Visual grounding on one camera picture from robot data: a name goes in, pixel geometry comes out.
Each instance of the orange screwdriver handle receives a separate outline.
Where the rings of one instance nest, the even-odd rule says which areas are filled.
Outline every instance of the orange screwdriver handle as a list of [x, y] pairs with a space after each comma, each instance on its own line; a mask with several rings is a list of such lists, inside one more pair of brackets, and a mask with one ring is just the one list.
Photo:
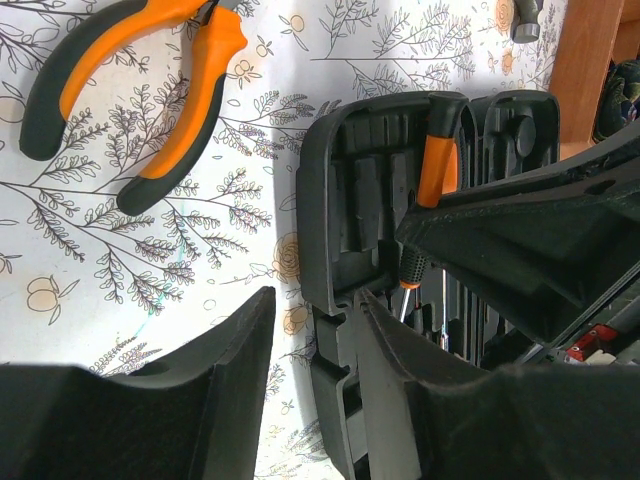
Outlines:
[[188, 20], [204, 0], [123, 0], [91, 15], [54, 49], [29, 93], [20, 150], [49, 160], [62, 143], [74, 104], [93, 72], [118, 49]]
[[247, 45], [240, 16], [224, 7], [205, 15], [193, 42], [189, 96], [162, 150], [120, 191], [117, 203], [138, 215], [170, 193], [198, 161], [218, 120], [227, 65]]
[[443, 193], [456, 189], [452, 189], [457, 184], [458, 162], [454, 137], [469, 99], [456, 92], [433, 92], [429, 94], [429, 102], [429, 127], [416, 195], [416, 203], [423, 208], [435, 208]]

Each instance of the wooden furniture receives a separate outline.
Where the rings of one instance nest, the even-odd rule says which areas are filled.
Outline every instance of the wooden furniture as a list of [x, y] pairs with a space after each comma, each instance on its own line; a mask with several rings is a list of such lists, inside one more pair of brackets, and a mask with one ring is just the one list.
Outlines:
[[569, 0], [550, 91], [560, 103], [560, 155], [593, 145], [609, 62], [640, 50], [640, 0]]

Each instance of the black plastic tool case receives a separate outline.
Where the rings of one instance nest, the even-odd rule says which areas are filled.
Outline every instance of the black plastic tool case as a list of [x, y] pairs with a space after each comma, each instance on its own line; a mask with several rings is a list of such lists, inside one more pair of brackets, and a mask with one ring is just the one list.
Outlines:
[[[347, 105], [315, 122], [302, 146], [297, 220], [302, 294], [313, 305], [318, 342], [312, 380], [325, 448], [348, 479], [368, 478], [350, 330], [353, 294], [366, 287], [393, 312], [399, 309], [401, 246], [395, 231], [419, 182], [428, 94]], [[549, 94], [515, 91], [474, 100], [456, 135], [459, 188], [555, 162], [558, 130], [558, 107]], [[455, 279], [445, 278], [446, 303], [442, 271], [425, 273], [425, 325], [439, 330], [446, 307], [453, 351], [479, 364], [485, 324], [499, 317]]]

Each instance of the hammer head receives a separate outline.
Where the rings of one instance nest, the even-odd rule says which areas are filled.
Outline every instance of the hammer head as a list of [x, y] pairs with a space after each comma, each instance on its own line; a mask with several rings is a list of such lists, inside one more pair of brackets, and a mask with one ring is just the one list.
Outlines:
[[514, 0], [518, 10], [518, 23], [513, 30], [515, 43], [535, 42], [540, 38], [538, 16], [544, 6], [544, 0]]

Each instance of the floral tablecloth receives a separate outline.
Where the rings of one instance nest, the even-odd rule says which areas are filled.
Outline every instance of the floral tablecloth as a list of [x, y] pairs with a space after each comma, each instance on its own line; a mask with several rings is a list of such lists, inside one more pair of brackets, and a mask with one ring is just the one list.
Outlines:
[[0, 362], [131, 372], [278, 291], [256, 478], [341, 478], [323, 450], [300, 295], [295, 171], [340, 105], [418, 89], [472, 97], [549, 84], [567, 0], [514, 45], [512, 0], [243, 0], [203, 158], [137, 217], [114, 195], [163, 145], [189, 89], [197, 20], [128, 45], [92, 77], [50, 162], [20, 154], [24, 105], [56, 44], [110, 0], [0, 0]]

